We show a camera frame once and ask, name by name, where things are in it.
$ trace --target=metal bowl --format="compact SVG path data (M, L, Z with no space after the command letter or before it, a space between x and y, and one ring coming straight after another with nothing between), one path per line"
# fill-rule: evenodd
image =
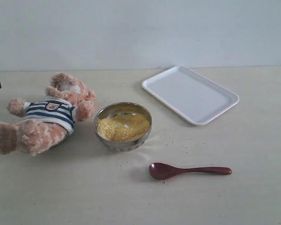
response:
M150 123L149 130L140 138L135 139L130 142L112 142L105 138L102 138L97 131L97 126L100 120L105 118L114 117L116 115L123 115L123 114L141 114L143 115ZM131 151L133 149L139 148L148 138L151 128L152 128L152 117L149 111L136 103L132 102L119 102L111 104L104 109L102 109L96 116L94 120L94 127L95 127L95 133L100 142L105 145L107 148L113 151Z

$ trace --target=spoon handle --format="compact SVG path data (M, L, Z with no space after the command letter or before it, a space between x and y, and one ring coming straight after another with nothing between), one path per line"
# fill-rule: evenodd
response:
M190 168L185 169L185 173L191 173L191 172L201 172L201 173L217 173L217 174L223 174L223 175L229 175L232 173L231 169L228 167L198 167L198 168Z

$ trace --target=striped shirt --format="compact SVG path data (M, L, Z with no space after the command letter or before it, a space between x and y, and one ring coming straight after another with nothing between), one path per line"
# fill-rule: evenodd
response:
M40 119L45 123L57 123L71 135L74 131L77 106L61 99L47 97L44 102L25 102L24 120Z

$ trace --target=spoon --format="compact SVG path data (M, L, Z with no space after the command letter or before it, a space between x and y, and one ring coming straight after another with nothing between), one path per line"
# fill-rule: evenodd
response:
M217 173L223 175L229 175L232 173L230 168L227 167L198 167L198 168L189 168L182 169L176 168L171 165L167 165L164 163L152 163L149 166L149 172L152 177L158 180L166 180L176 175L182 173L190 173L190 172L201 172L201 173Z

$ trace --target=rectangular tray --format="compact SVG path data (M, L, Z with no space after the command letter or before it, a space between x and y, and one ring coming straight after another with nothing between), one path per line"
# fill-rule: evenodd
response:
M239 102L237 94L181 66L148 78L141 85L194 125L209 123Z

